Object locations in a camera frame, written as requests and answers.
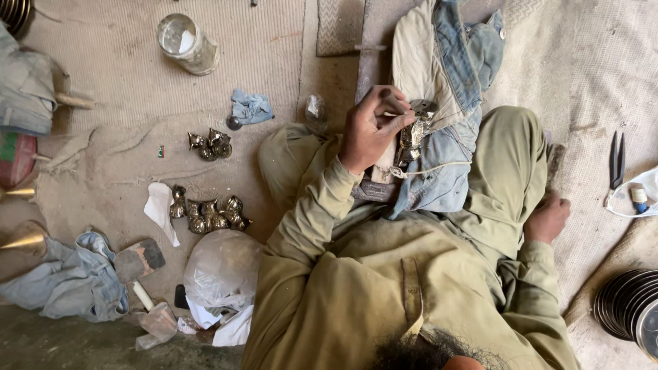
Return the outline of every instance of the craftsman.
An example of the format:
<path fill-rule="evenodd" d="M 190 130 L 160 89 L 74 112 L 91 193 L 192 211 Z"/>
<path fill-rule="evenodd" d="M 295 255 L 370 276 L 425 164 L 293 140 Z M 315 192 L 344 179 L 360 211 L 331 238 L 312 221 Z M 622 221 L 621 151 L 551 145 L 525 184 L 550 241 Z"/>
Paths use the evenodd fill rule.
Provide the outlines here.
<path fill-rule="evenodd" d="M 409 107 L 397 88 L 375 86 L 348 112 L 342 143 L 288 124 L 261 146 L 263 176 L 288 211 L 261 258 L 242 367 L 577 369 L 551 247 L 569 201 L 552 193 L 537 207 L 547 176 L 539 119 L 490 111 L 463 210 L 389 221 L 385 205 L 350 196 L 414 121 L 411 111 L 383 115 L 394 111 L 384 88 Z"/>

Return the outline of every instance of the green cloth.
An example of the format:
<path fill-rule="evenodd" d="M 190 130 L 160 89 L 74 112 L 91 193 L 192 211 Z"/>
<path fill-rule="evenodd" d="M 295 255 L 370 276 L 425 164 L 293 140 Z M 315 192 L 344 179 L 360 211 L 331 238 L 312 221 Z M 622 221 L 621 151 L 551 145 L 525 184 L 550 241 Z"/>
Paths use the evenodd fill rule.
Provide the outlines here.
<path fill-rule="evenodd" d="M 578 369 L 553 250 L 518 249 L 546 182 L 532 112 L 501 107 L 483 118 L 465 207 L 449 215 L 389 221 L 381 205 L 353 209 L 361 177 L 337 160 L 339 140 L 293 124 L 260 148 L 265 181 L 288 212 L 261 257 L 244 369 L 365 369 L 381 341 L 433 327 L 511 369 Z"/>

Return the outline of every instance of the black scissors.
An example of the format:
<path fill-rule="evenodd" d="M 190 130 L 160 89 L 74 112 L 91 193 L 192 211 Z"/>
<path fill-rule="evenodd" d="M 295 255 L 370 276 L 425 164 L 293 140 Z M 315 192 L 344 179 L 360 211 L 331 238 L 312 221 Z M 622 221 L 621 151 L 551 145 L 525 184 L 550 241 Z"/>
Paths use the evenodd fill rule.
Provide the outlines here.
<path fill-rule="evenodd" d="M 613 136 L 613 146 L 610 149 L 610 189 L 617 189 L 624 181 L 624 167 L 626 166 L 626 150 L 624 148 L 624 133 L 619 140 L 617 151 L 617 131 Z"/>

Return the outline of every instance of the denim cloth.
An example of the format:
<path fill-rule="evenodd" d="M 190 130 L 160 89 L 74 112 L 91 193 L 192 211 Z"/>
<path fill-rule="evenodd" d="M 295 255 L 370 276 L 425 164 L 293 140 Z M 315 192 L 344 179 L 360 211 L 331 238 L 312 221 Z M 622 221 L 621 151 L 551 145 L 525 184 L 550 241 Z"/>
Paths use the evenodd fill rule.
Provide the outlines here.
<path fill-rule="evenodd" d="M 260 123 L 271 119 L 272 107 L 267 101 L 267 96 L 259 93 L 245 94 L 240 89 L 233 90 L 231 95 L 233 101 L 233 115 L 238 118 L 240 124 Z"/>
<path fill-rule="evenodd" d="M 105 237 L 85 232 L 76 247 L 46 239 L 45 263 L 0 285 L 0 295 L 25 309 L 42 307 L 41 316 L 78 315 L 92 323 L 118 319 L 128 312 L 128 291 L 112 266 L 114 253 Z"/>
<path fill-rule="evenodd" d="M 50 135 L 56 108 L 50 57 L 21 51 L 0 27 L 0 130 Z"/>
<path fill-rule="evenodd" d="M 433 7 L 425 9 L 432 9 L 434 42 L 442 67 L 436 80 L 444 79 L 447 83 L 444 89 L 435 89 L 435 96 L 416 98 L 433 100 L 440 107 L 448 101 L 459 107 L 459 114 L 440 111 L 438 120 L 430 125 L 430 134 L 423 139 L 420 158 L 410 163 L 405 172 L 424 172 L 445 163 L 471 161 L 482 120 L 482 92 L 488 90 L 494 81 L 505 46 L 505 40 L 500 36 L 503 29 L 500 11 L 496 11 L 486 24 L 462 24 L 458 1 L 439 0 Z M 408 26 L 417 26 L 417 22 L 410 22 Z M 408 81 L 401 75 L 394 82 L 399 83 L 406 94 L 404 87 L 409 84 L 404 79 Z M 431 81 L 431 84 L 440 86 L 436 81 Z M 403 210 L 425 209 L 441 213 L 461 210 L 468 191 L 469 172 L 470 165 L 448 165 L 410 175 L 403 179 L 398 199 L 387 218 L 395 219 Z"/>

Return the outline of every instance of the hammer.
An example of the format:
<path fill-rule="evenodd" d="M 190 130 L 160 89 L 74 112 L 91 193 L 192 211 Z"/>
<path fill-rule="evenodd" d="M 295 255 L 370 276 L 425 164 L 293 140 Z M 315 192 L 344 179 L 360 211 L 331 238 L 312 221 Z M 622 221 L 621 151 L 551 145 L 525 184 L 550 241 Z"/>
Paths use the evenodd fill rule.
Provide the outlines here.
<path fill-rule="evenodd" d="M 123 285 L 133 283 L 133 289 L 147 311 L 151 311 L 153 300 L 138 279 L 160 269 L 166 263 L 158 243 L 153 239 L 142 240 L 119 252 L 114 258 L 116 277 Z"/>

